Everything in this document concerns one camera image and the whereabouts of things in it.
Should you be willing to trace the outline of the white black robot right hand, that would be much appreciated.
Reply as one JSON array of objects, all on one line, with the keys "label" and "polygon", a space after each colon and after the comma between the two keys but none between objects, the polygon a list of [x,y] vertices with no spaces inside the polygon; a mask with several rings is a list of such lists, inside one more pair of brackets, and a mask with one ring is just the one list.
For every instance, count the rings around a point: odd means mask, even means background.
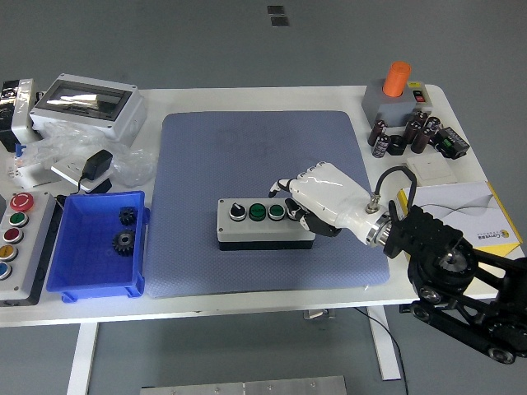
[{"label": "white black robot right hand", "polygon": [[391,219],[379,204],[380,195],[368,193],[330,163],[320,162],[294,179],[279,179],[268,195],[273,198],[280,191],[291,194],[286,200],[289,217],[316,235],[335,237],[348,229],[371,247],[388,237]]}]

